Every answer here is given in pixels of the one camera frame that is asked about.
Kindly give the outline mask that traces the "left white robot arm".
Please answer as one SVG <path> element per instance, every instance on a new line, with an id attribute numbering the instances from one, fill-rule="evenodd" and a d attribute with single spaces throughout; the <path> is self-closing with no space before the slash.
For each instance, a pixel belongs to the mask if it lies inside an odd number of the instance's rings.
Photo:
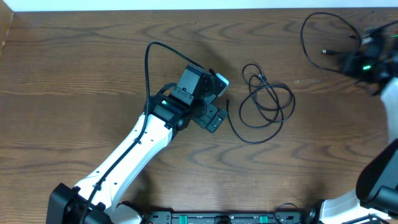
<path id="1" fill-rule="evenodd" d="M 121 197 L 147 163 L 191 121 L 213 133 L 227 116 L 213 101 L 229 81 L 190 64 L 178 83 L 164 85 L 124 141 L 74 187 L 59 184 L 49 197 L 47 223 L 141 223 L 142 215 Z"/>

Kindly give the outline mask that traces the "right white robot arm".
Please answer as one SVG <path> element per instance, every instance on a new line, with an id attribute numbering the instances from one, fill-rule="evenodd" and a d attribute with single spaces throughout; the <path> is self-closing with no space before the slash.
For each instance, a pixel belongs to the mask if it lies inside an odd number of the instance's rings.
<path id="1" fill-rule="evenodd" d="M 360 173 L 356 188 L 322 201 L 308 215 L 308 223 L 389 223 L 397 219 L 397 38 L 385 58 L 384 30 L 379 26 L 359 37 L 364 49 L 340 52 L 340 73 L 377 84 L 387 116 L 388 145 Z"/>

